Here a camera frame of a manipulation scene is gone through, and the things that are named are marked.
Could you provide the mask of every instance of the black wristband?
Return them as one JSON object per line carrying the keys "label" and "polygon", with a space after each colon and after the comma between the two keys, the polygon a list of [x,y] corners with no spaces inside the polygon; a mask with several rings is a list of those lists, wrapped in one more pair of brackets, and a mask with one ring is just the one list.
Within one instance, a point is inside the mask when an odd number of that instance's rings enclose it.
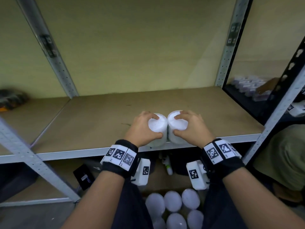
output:
{"label": "black wristband", "polygon": [[245,166],[234,147],[220,138],[207,144],[202,152],[207,169],[209,172],[216,173],[220,179]]}
{"label": "black wristband", "polygon": [[125,179],[130,178],[131,176],[134,176],[135,172],[137,171],[138,164],[140,162],[140,159],[138,159],[138,150],[139,150],[138,147],[135,146],[134,144],[132,144],[131,142],[129,142],[127,140],[123,140],[123,139],[117,140],[115,142],[115,145],[122,145],[136,153],[136,156],[132,161],[132,165],[130,166],[129,171],[127,171],[127,170],[123,169],[122,167],[120,167],[119,165],[115,165],[111,162],[103,162],[101,171],[107,170],[107,171],[116,173]]}

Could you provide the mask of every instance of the beige wall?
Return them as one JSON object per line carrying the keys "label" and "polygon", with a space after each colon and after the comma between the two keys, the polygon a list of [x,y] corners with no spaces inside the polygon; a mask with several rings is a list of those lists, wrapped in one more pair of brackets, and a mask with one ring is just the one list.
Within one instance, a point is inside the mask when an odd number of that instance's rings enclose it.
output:
{"label": "beige wall", "polygon": [[80,95],[213,86],[235,0],[36,0]]}
{"label": "beige wall", "polygon": [[0,0],[0,88],[66,96],[15,0]]}
{"label": "beige wall", "polygon": [[254,0],[230,73],[280,77],[305,35],[305,0]]}

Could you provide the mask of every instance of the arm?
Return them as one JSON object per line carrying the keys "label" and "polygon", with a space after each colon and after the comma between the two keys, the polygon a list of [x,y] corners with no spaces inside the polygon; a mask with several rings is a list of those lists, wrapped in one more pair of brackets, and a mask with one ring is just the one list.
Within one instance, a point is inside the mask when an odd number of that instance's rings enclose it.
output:
{"label": "arm", "polygon": [[[181,114],[175,118],[189,122],[186,130],[174,130],[174,134],[190,144],[203,149],[215,139],[200,115],[192,111],[181,111]],[[305,228],[305,222],[273,196],[244,167],[224,177],[223,183],[247,227],[255,229]]]}
{"label": "arm", "polygon": [[[149,129],[148,120],[151,118],[159,119],[153,113],[142,112],[134,119],[124,137],[136,149],[155,139],[162,138],[161,132],[157,133]],[[111,228],[124,181],[124,177],[116,173],[107,170],[102,171],[61,229]]]}

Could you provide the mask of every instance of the wristband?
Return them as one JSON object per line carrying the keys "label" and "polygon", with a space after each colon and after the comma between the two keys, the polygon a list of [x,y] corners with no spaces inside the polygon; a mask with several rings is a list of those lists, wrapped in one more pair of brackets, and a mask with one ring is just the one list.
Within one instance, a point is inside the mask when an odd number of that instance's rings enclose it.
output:
{"label": "wristband", "polygon": [[209,170],[214,171],[219,178],[223,179],[233,171],[244,167],[241,155],[227,141],[217,138],[203,148],[204,159],[209,163]]}
{"label": "wristband", "polygon": [[124,178],[133,176],[138,167],[138,147],[126,140],[118,140],[101,160],[101,171],[107,170]]}

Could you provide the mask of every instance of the stack of plastic boxes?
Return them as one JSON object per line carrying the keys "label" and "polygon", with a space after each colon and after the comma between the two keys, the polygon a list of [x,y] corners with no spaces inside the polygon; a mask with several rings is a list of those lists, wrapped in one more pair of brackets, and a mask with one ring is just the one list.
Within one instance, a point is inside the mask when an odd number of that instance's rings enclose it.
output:
{"label": "stack of plastic boxes", "polygon": [[239,92],[245,93],[245,96],[252,97],[253,101],[264,101],[268,99],[271,91],[265,91],[262,94],[255,92],[256,89],[264,83],[266,83],[266,81],[257,76],[235,77],[231,82]]}

